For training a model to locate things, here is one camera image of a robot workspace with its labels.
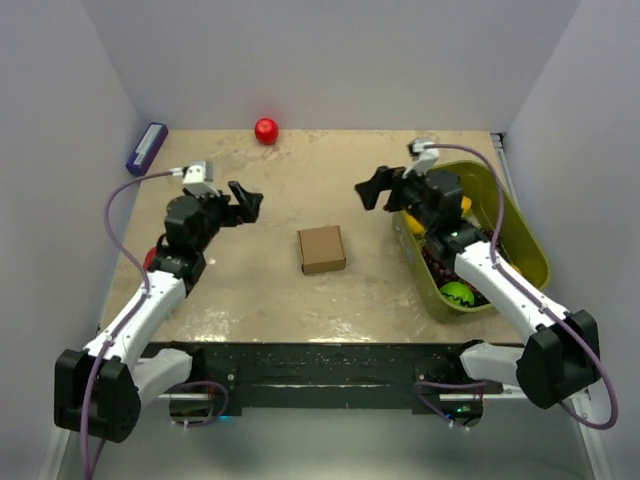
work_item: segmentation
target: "beige tabletop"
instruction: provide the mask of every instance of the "beige tabletop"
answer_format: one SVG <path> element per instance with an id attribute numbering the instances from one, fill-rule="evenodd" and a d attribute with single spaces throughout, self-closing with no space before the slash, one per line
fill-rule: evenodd
<path id="1" fill-rule="evenodd" d="M 471 321 L 430 318 L 415 289 L 391 214 L 362 208 L 354 185 L 380 165 L 408 163 L 406 144 L 418 136 L 478 149 L 499 164 L 486 132 L 318 131 L 281 133 L 258 145 L 251 131 L 173 130 L 151 172 L 212 160 L 215 183 L 238 180 L 265 199 L 258 223 L 223 229 L 206 251 L 209 265 L 191 295 L 158 330 L 155 341 L 216 342 L 461 342 L 517 341 L 495 311 Z M 469 159 L 441 152 L 440 162 Z M 125 245 L 140 259 L 163 232 L 167 203 L 181 195 L 179 178 L 143 182 Z M 296 232 L 340 225 L 343 271 L 305 276 Z M 102 326 L 140 283 L 126 259 L 118 262 Z"/>

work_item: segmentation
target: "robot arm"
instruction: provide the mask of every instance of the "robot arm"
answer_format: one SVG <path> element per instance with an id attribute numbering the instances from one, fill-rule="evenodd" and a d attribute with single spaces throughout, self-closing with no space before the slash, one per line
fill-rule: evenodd
<path id="1" fill-rule="evenodd" d="M 430 170 L 438 158 L 437 150 L 425 148 L 431 144 L 424 139 L 409 144 L 409 167 L 379 167 L 356 191 L 365 209 L 372 210 L 380 193 L 389 190 L 384 210 L 406 210 L 419 221 L 430 253 L 482 292 L 525 345 L 472 342 L 460 354 L 461 368 L 471 379 L 519 386 L 540 408 L 550 408 L 598 381 L 594 364 L 549 315 L 562 319 L 599 357 L 595 320 L 585 311 L 569 313 L 492 252 L 486 236 L 462 218 L 459 178 Z"/>
<path id="2" fill-rule="evenodd" d="M 149 289 L 143 283 L 111 325 L 81 351 L 66 350 L 55 366 L 54 420 L 57 426 L 80 430 L 84 389 L 89 372 L 105 342 L 94 386 L 89 434 L 112 442 L 125 440 L 141 410 L 169 388 L 191 375 L 192 357 L 175 349 L 141 359 L 143 350 L 167 316 L 190 294 L 206 266 L 204 250 L 222 227 L 254 223 L 263 196 L 229 182 L 237 200 L 213 185 L 211 162 L 194 162 L 180 172 L 184 195 L 167 206 L 165 233 L 158 239 L 149 266 Z M 113 330 L 142 296 L 146 300 L 113 338 Z"/>

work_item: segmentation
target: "yellow object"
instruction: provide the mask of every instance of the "yellow object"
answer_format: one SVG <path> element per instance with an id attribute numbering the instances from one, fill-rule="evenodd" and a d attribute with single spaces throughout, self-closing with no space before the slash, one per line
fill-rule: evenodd
<path id="1" fill-rule="evenodd" d="M 471 199 L 469 197 L 462 197 L 462 214 L 466 215 L 471 211 Z M 409 230 L 411 230 L 411 233 L 413 233 L 414 235 L 424 235 L 424 226 L 422 226 L 422 224 L 417 221 L 415 218 L 413 218 L 411 215 L 409 215 L 407 213 L 406 210 L 402 211 L 402 215 L 404 216 L 405 221 L 407 222 L 407 225 L 409 226 Z"/>
<path id="2" fill-rule="evenodd" d="M 409 226 L 409 230 L 411 230 L 411 233 L 413 233 L 414 235 L 424 235 L 424 227 L 419 221 L 417 221 L 415 218 L 409 215 L 406 210 L 402 211 L 402 216 L 407 222 L 407 225 Z"/>
<path id="3" fill-rule="evenodd" d="M 466 215 L 471 211 L 471 199 L 469 197 L 462 197 L 462 214 Z"/>

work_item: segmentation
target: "red object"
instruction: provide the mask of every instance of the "red object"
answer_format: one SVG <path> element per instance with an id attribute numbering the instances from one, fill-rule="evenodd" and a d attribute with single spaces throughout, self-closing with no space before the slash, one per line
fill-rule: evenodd
<path id="1" fill-rule="evenodd" d="M 254 128 L 256 138 L 263 145 L 273 145 L 278 139 L 280 129 L 278 124 L 270 118 L 261 118 Z"/>
<path id="2" fill-rule="evenodd" d="M 151 262 L 153 262 L 154 258 L 156 258 L 156 247 L 151 248 L 151 250 L 147 252 L 147 256 L 144 257 L 144 263 L 142 264 L 142 266 L 145 270 L 149 270 Z"/>

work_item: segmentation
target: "small brown box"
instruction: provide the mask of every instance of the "small brown box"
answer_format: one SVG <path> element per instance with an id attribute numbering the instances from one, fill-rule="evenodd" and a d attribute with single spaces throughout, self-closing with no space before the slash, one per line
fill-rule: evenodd
<path id="1" fill-rule="evenodd" d="M 298 244 L 305 275 L 343 270 L 347 265 L 338 225 L 298 230 Z"/>

